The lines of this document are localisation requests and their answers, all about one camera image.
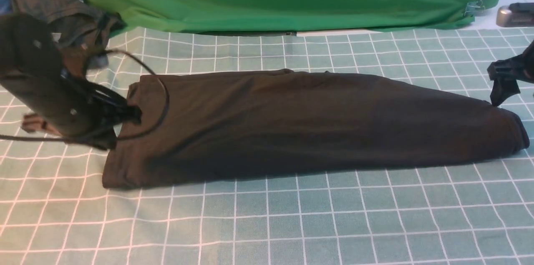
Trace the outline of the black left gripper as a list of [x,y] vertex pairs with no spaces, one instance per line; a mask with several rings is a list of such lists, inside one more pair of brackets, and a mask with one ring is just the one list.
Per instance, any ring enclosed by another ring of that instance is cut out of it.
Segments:
[[53,87],[21,96],[32,113],[23,115],[21,129],[30,134],[40,132],[58,136],[66,144],[78,144],[110,150],[118,136],[114,127],[128,121],[141,122],[141,110],[128,105],[126,99],[102,86],[78,91]]

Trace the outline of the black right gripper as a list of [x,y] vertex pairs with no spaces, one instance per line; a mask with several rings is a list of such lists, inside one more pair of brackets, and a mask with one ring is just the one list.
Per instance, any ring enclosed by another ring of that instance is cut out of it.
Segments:
[[498,107],[506,99],[521,93],[517,81],[534,82],[534,43],[531,42],[520,55],[492,62],[487,73],[493,82],[491,104]]

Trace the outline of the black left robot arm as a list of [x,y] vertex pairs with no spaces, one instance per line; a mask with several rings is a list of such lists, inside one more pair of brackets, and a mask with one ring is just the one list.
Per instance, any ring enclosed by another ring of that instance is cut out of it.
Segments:
[[114,127],[141,124],[141,109],[86,78],[92,58],[104,46],[57,46],[48,26],[26,14],[1,17],[1,86],[32,112],[21,129],[52,134],[53,141],[96,149],[116,147]]

